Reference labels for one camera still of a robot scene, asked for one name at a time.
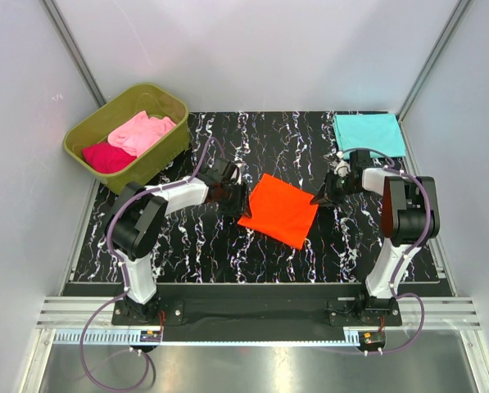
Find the orange t shirt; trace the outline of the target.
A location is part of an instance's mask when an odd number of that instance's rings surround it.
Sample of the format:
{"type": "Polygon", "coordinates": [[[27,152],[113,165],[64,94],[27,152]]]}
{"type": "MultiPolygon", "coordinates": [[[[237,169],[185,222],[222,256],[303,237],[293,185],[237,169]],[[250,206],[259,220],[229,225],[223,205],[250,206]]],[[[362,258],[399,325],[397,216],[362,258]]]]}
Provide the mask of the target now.
{"type": "Polygon", "coordinates": [[[301,250],[314,222],[318,206],[313,196],[270,174],[263,174],[250,196],[251,218],[240,226],[301,250]]]}

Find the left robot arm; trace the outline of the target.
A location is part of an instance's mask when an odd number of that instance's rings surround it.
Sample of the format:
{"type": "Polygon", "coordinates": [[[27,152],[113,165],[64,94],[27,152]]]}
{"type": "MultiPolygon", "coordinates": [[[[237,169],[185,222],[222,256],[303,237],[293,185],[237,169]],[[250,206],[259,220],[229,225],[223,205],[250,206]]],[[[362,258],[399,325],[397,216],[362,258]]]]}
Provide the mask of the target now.
{"type": "Polygon", "coordinates": [[[117,259],[124,280],[123,297],[115,302],[120,312],[142,324],[162,316],[151,262],[161,227],[179,210],[210,203],[224,215],[251,217],[249,188],[237,164],[217,158],[172,183],[143,186],[131,182],[122,189],[105,227],[108,251],[117,259]]]}

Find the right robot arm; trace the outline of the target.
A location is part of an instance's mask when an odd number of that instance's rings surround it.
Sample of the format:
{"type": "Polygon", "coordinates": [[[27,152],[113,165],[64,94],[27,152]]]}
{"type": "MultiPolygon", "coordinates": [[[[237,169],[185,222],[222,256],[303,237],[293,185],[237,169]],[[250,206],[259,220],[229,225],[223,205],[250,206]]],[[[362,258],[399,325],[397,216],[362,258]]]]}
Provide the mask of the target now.
{"type": "Polygon", "coordinates": [[[361,192],[373,192],[382,198],[382,249],[353,299],[329,301],[327,312],[334,327],[399,324],[399,284],[414,256],[440,231],[434,178],[397,170],[393,159],[377,168],[373,153],[368,148],[336,152],[332,168],[311,200],[315,206],[331,207],[361,192]]]}

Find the folded teal t shirt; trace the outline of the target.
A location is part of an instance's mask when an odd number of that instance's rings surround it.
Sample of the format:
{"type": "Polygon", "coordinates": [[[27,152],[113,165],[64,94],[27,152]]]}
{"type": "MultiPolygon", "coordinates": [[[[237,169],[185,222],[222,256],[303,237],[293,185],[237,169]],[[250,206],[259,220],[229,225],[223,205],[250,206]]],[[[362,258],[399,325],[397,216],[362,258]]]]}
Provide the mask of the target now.
{"type": "Polygon", "coordinates": [[[360,147],[370,149],[372,158],[381,157],[374,150],[391,158],[405,157],[404,139],[394,114],[335,115],[333,127],[345,160],[360,147]]]}

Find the pink t shirt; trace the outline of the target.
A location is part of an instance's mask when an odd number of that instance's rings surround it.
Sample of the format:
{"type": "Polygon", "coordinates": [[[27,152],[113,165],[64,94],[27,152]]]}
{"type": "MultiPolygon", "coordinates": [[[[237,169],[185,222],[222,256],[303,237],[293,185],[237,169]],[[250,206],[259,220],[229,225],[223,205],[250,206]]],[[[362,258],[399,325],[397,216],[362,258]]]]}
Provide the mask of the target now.
{"type": "Polygon", "coordinates": [[[176,123],[168,116],[158,118],[140,111],[109,133],[107,142],[130,156],[140,157],[175,126],[176,123]]]}

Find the magenta t shirt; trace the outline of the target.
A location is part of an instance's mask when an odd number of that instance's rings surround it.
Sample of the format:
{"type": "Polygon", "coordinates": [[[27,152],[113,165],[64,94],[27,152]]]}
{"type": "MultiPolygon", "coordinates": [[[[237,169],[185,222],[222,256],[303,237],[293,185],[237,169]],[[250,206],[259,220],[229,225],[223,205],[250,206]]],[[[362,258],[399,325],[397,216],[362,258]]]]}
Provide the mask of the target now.
{"type": "Polygon", "coordinates": [[[122,148],[108,142],[100,142],[82,150],[86,163],[101,174],[113,174],[123,170],[135,159],[122,148]]]}

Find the olive green plastic bin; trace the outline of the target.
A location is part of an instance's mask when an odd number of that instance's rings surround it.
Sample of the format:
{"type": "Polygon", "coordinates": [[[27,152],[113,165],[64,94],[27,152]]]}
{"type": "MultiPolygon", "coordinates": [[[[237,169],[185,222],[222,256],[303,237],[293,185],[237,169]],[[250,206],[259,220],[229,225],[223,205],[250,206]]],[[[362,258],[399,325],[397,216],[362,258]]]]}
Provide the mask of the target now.
{"type": "Polygon", "coordinates": [[[186,151],[190,144],[188,108],[186,104],[155,84],[135,84],[100,107],[87,119],[69,130],[62,146],[67,154],[81,164],[94,178],[115,194],[120,194],[129,182],[148,184],[173,159],[186,151]],[[106,141],[108,134],[133,118],[140,111],[175,122],[156,145],[121,171],[102,174],[84,159],[83,149],[106,141]]]}

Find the right aluminium frame post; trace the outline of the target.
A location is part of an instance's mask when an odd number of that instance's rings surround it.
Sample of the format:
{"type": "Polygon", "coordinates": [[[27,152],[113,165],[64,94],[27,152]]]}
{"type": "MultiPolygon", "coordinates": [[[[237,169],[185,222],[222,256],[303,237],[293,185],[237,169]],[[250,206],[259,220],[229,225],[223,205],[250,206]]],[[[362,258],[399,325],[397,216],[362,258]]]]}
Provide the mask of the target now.
{"type": "Polygon", "coordinates": [[[435,66],[441,58],[441,55],[446,50],[448,44],[454,37],[456,30],[459,28],[460,23],[472,5],[473,0],[458,0],[456,2],[451,14],[441,30],[441,33],[438,35],[436,42],[428,54],[426,61],[423,63],[419,74],[412,84],[410,91],[406,95],[400,110],[397,112],[396,118],[399,123],[402,123],[410,112],[412,106],[419,97],[423,86],[428,81],[430,74],[433,72],[435,66]]]}

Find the aluminium frame post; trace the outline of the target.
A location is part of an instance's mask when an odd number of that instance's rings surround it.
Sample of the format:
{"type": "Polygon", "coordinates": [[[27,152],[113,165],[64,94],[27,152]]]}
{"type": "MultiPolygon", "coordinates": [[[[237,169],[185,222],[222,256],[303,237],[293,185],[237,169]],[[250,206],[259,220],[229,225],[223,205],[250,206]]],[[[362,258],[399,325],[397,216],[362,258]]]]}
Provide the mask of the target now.
{"type": "Polygon", "coordinates": [[[97,81],[93,76],[93,72],[88,66],[88,63],[84,59],[84,55],[80,51],[79,45],[77,44],[77,41],[75,40],[75,37],[72,34],[70,27],[61,12],[61,9],[57,5],[57,2],[53,0],[40,0],[40,3],[47,13],[48,19],[51,21],[93,100],[98,107],[104,106],[106,104],[105,96],[99,88],[97,81]]]}
{"type": "Polygon", "coordinates": [[[459,28],[460,23],[472,5],[473,0],[458,0],[456,2],[451,14],[441,30],[441,33],[438,35],[436,42],[428,54],[426,61],[423,63],[419,74],[412,84],[410,91],[406,95],[400,110],[397,112],[396,118],[399,123],[402,123],[410,112],[412,106],[419,97],[423,86],[428,81],[430,74],[433,72],[435,66],[441,58],[441,55],[446,50],[448,44],[454,37],[456,30],[459,28]]]}

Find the left aluminium frame post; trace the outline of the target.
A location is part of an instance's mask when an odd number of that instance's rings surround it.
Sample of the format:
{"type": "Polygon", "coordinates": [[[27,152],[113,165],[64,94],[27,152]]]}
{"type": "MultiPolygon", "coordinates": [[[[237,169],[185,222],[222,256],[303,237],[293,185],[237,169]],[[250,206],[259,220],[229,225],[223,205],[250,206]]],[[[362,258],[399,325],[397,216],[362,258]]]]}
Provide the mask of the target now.
{"type": "Polygon", "coordinates": [[[77,41],[75,40],[75,37],[72,34],[70,27],[61,12],[61,9],[57,5],[57,2],[53,0],[40,0],[40,3],[47,13],[48,19],[51,21],[93,100],[98,107],[104,106],[106,104],[105,96],[99,88],[97,81],[93,76],[93,72],[88,66],[88,63],[84,59],[84,55],[80,51],[79,45],[77,44],[77,41]]]}

